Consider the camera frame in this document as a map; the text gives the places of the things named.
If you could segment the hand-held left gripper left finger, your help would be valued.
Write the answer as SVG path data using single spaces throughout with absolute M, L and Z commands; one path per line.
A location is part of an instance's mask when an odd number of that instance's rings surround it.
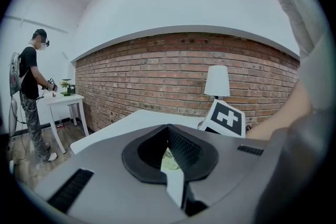
M 72 156 L 37 185 L 39 208 L 54 223 L 179 223 L 187 219 L 166 186 L 138 181 L 122 162 L 124 147 L 154 129 L 104 139 Z M 49 200 L 80 169 L 93 175 L 63 213 Z

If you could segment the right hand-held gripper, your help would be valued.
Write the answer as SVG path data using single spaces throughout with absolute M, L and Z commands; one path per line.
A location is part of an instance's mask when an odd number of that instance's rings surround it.
M 205 119 L 198 124 L 198 129 L 225 136 L 245 138 L 245 113 L 225 101 L 216 99 Z

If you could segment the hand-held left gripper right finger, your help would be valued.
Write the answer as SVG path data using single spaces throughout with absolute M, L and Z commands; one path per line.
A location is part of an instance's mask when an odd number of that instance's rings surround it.
M 262 188 L 245 182 L 266 144 L 168 125 L 180 170 L 167 178 L 182 219 L 174 223 L 255 223 Z

